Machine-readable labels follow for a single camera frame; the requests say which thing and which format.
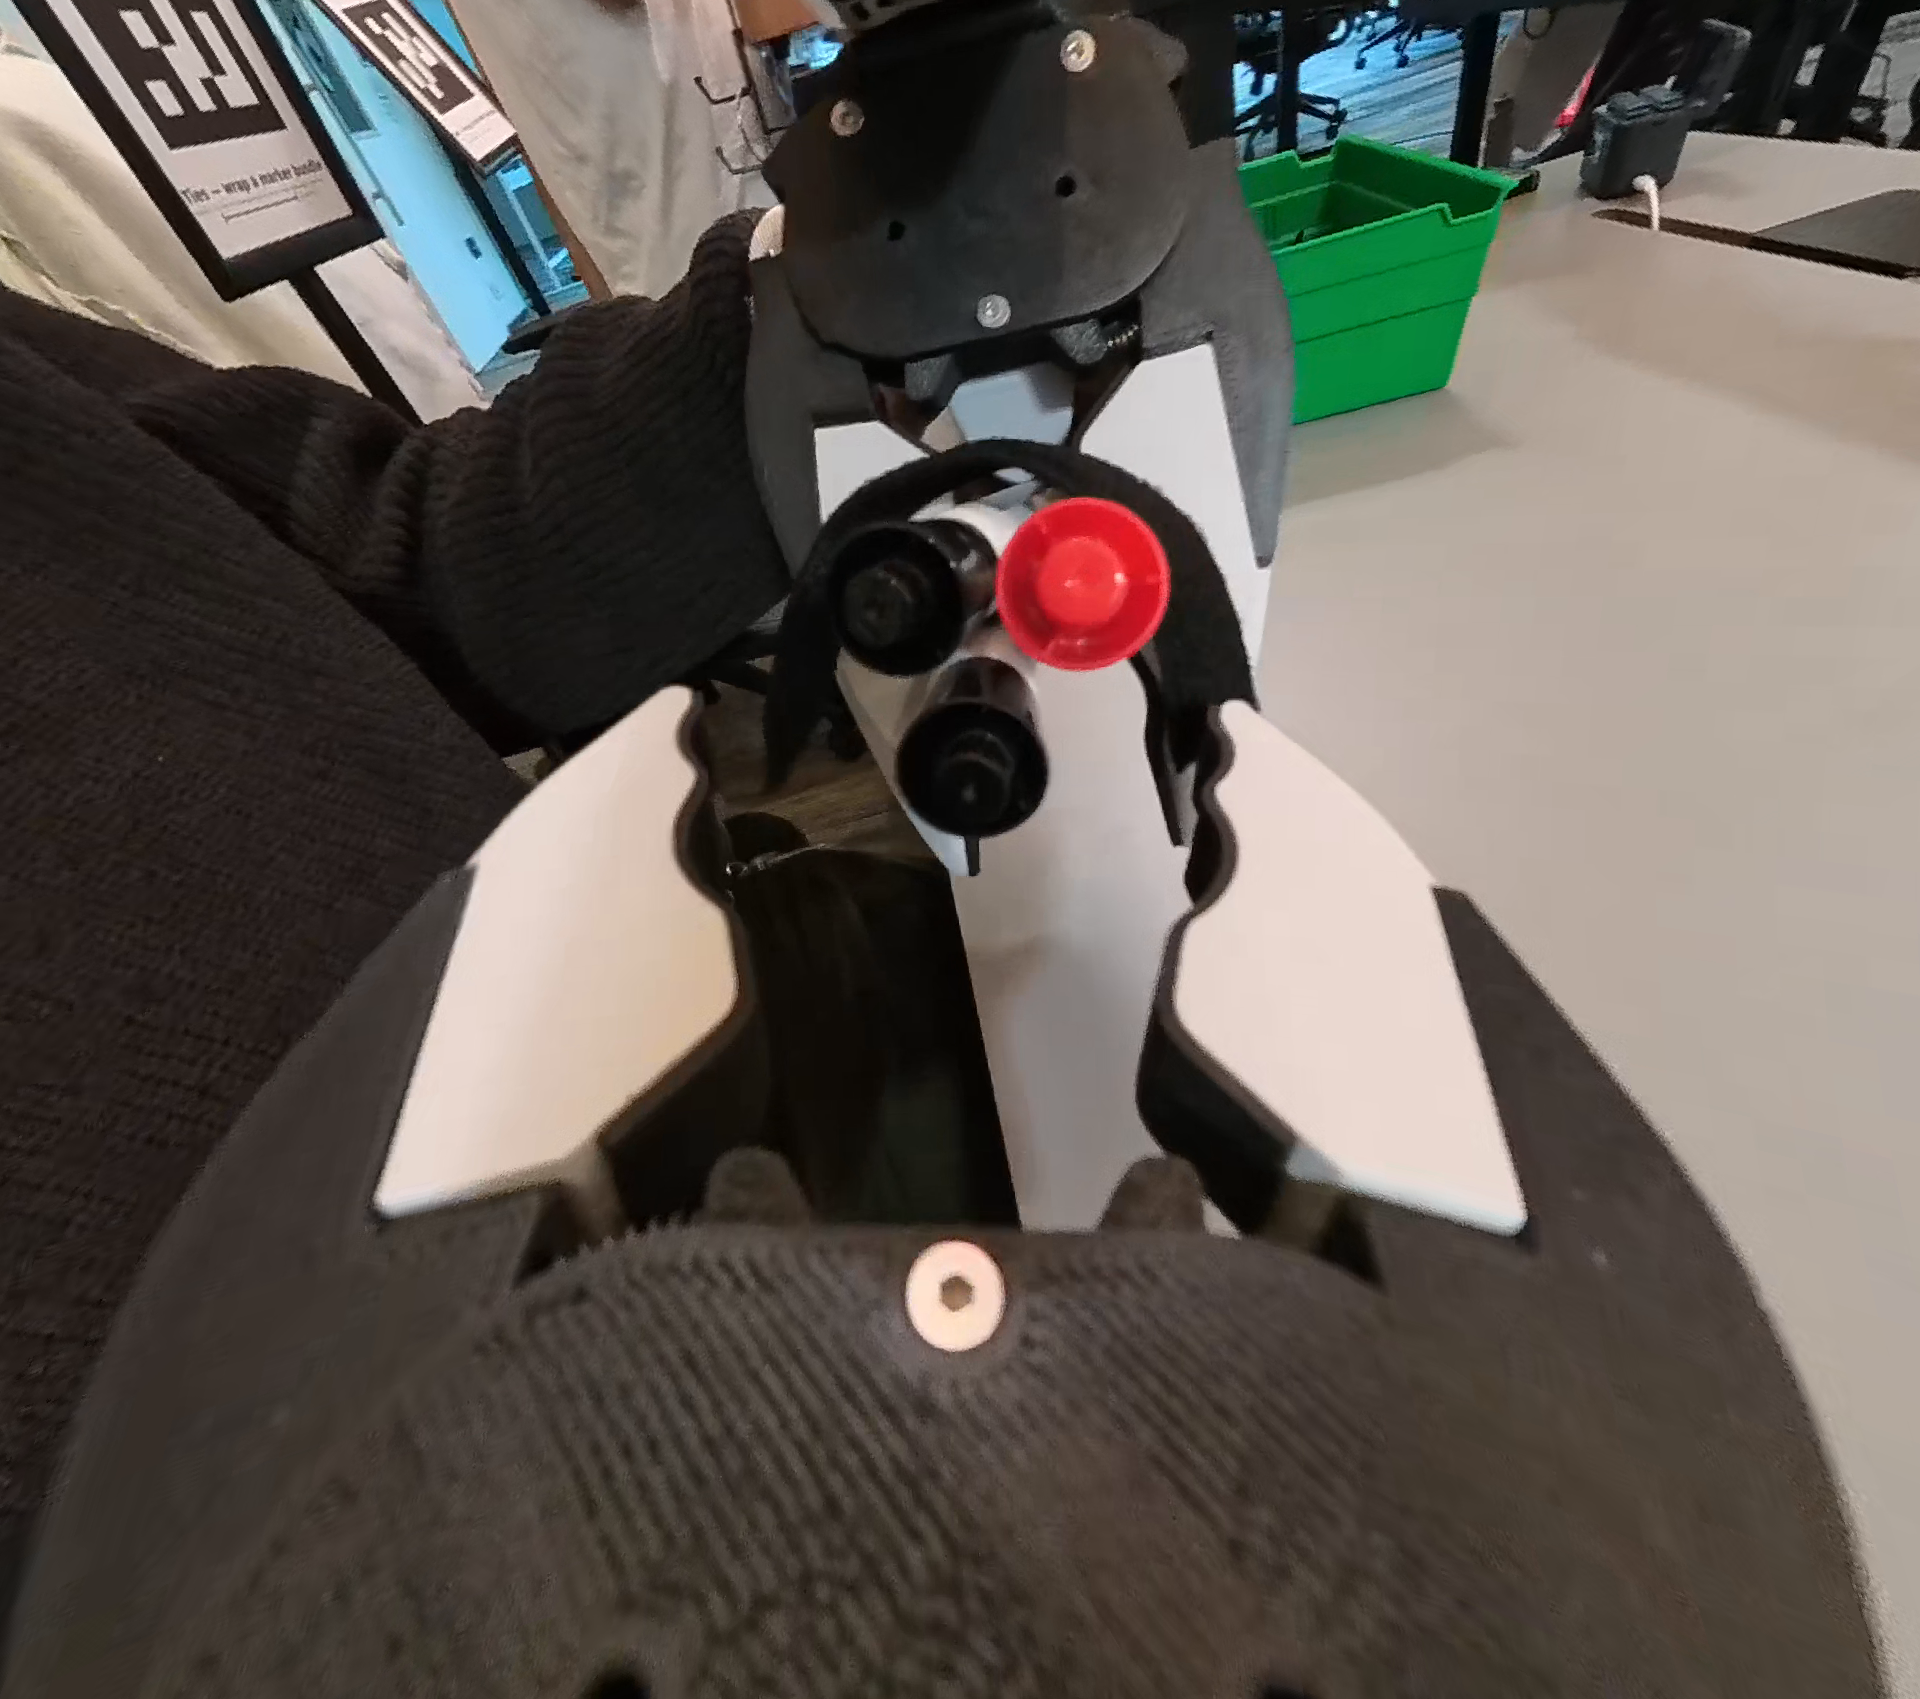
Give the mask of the black dry-erase marker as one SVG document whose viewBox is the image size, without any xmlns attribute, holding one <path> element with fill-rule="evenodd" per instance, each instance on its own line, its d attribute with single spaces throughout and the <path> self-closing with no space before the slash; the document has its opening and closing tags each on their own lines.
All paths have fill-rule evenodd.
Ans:
<svg viewBox="0 0 1920 1699">
<path fill-rule="evenodd" d="M 996 610 L 996 544 L 953 514 L 851 534 L 828 572 L 840 650 L 886 678 L 948 664 Z"/>
<path fill-rule="evenodd" d="M 961 656 L 909 716 L 893 754 L 908 812 L 955 840 L 1002 838 L 1031 820 L 1049 784 L 1030 682 L 998 656 Z"/>
</svg>

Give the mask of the framed tag poster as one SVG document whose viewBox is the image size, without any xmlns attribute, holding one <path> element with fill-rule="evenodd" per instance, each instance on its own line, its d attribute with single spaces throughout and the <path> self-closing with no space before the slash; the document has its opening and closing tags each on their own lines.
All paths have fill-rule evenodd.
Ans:
<svg viewBox="0 0 1920 1699">
<path fill-rule="evenodd" d="M 384 228 L 258 0 L 11 0 L 224 302 Z"/>
<path fill-rule="evenodd" d="M 475 174 L 522 152 L 508 114 L 412 0 L 308 0 Z"/>
</svg>

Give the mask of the black power adapter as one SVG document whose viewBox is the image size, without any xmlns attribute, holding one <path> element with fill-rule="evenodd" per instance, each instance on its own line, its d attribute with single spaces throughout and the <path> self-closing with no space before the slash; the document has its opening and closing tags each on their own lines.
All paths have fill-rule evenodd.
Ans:
<svg viewBox="0 0 1920 1699">
<path fill-rule="evenodd" d="M 1640 182 L 1664 190 L 1698 116 L 1692 98 L 1670 86 L 1620 92 L 1596 106 L 1577 188 L 1592 200 L 1640 192 Z"/>
</svg>

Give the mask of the red dry-erase marker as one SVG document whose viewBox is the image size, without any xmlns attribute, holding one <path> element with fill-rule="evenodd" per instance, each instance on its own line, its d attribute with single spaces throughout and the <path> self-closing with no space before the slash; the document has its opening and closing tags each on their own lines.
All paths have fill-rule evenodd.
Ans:
<svg viewBox="0 0 1920 1699">
<path fill-rule="evenodd" d="M 1034 512 L 996 558 L 993 610 L 1027 660 L 1069 674 L 1136 660 L 1171 604 L 1171 564 L 1130 508 L 1064 498 Z"/>
</svg>

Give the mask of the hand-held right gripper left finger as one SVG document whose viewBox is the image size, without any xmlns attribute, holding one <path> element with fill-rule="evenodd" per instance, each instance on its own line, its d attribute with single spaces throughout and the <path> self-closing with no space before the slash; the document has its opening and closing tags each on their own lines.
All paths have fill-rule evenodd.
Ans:
<svg viewBox="0 0 1920 1699">
<path fill-rule="evenodd" d="M 527 1190 L 576 1222 L 688 1200 L 688 1170 L 649 1152 L 747 1014 L 738 928 L 695 870 L 698 710 L 689 688 L 653 694 L 467 860 L 371 1190 L 380 1220 Z"/>
</svg>

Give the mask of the off-white cloth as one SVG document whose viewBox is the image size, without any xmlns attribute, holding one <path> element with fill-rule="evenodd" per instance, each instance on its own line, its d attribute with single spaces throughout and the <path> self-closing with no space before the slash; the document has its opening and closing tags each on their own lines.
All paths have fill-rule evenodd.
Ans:
<svg viewBox="0 0 1920 1699">
<path fill-rule="evenodd" d="M 399 252 L 321 268 L 328 292 L 421 420 L 489 396 Z M 357 376 L 293 288 L 224 302 L 29 34 L 2 32 L 2 282 L 213 368 Z"/>
</svg>

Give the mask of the green plastic bin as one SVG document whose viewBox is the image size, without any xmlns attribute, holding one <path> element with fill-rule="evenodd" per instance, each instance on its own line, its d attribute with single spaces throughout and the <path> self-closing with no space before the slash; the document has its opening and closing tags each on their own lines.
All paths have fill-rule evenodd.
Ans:
<svg viewBox="0 0 1920 1699">
<path fill-rule="evenodd" d="M 1450 382 L 1518 178 L 1343 134 L 1237 184 L 1288 306 L 1295 424 Z"/>
</svg>

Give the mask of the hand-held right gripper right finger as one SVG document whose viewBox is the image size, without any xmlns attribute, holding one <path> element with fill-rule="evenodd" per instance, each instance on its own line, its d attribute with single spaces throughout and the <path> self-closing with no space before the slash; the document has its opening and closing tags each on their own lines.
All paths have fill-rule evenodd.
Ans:
<svg viewBox="0 0 1920 1699">
<path fill-rule="evenodd" d="M 1399 834 L 1249 704 L 1208 714 L 1187 912 L 1136 1106 L 1235 1230 L 1304 1184 L 1496 1238 L 1528 1222 L 1435 888 Z"/>
</svg>

